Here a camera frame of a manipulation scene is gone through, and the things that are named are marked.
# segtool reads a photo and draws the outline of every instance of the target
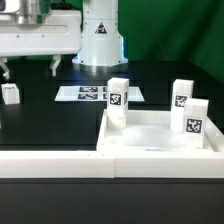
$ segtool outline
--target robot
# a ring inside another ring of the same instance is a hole
[[[50,0],[0,0],[0,67],[9,79],[7,57],[53,55],[52,75],[61,55],[77,54],[75,69],[91,72],[126,68],[118,32],[118,0],[83,0],[81,12],[51,10]]]

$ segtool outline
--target white tray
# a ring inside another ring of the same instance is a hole
[[[182,146],[183,134],[170,130],[169,111],[129,110],[127,127],[112,130],[107,127],[107,115],[104,111],[100,134],[97,142],[98,151],[166,151],[208,153],[220,150],[224,145],[217,145],[217,136],[224,139],[222,133],[207,118],[203,149]]]

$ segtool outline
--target black table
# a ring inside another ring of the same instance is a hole
[[[1,101],[1,150],[95,150],[106,103],[54,98],[62,85],[103,86],[111,77],[140,87],[145,102],[129,104],[138,110],[169,110],[173,81],[195,80],[193,97],[210,100],[208,116],[224,131],[224,85],[191,63],[130,62],[127,72],[93,75],[74,72],[65,60],[56,78],[48,76],[48,61],[9,66],[21,104]],[[2,224],[223,224],[223,208],[223,179],[0,180]]]
[[[21,104],[4,105],[2,97],[0,147],[7,150],[95,150],[105,102],[55,102],[60,86],[105,86],[112,77],[130,79],[139,86],[144,103],[129,109],[170,110],[175,79],[194,80],[193,97],[209,99],[209,118],[224,131],[224,85],[191,63],[130,62],[126,72],[92,74],[75,72],[70,58],[48,73],[48,61],[18,60],[10,63],[21,95]]]

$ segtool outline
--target printed marker sheet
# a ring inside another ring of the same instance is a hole
[[[107,101],[107,87],[61,86],[55,101]],[[145,101],[139,87],[129,87],[128,101]]]

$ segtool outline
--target white cube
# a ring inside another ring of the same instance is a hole
[[[185,146],[203,148],[208,103],[208,100],[187,99],[184,106]]]
[[[177,79],[173,84],[170,129],[183,132],[184,105],[192,97],[194,81]]]
[[[112,78],[107,83],[107,116],[108,127],[123,129],[126,127],[128,111],[129,79]]]
[[[2,97],[5,104],[19,104],[20,95],[16,84],[2,84]]]

